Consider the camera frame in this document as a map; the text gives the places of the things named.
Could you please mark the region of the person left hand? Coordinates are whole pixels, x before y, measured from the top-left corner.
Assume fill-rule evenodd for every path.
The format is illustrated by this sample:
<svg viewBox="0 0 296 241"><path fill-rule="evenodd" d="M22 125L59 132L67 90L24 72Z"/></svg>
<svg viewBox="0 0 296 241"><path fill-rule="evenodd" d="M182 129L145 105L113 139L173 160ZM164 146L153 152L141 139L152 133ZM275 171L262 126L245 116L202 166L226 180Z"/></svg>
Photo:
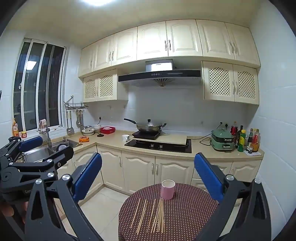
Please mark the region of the person left hand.
<svg viewBox="0 0 296 241"><path fill-rule="evenodd" d="M19 211L19 213L22 217L23 223L26 222L26 214L27 214L28 204L29 204L29 202L24 202L23 204L20 205L21 210ZM9 203L7 203L5 201L1 202L0 208L1 208L1 212L4 216L10 217L10 216L14 215L14 209Z"/></svg>

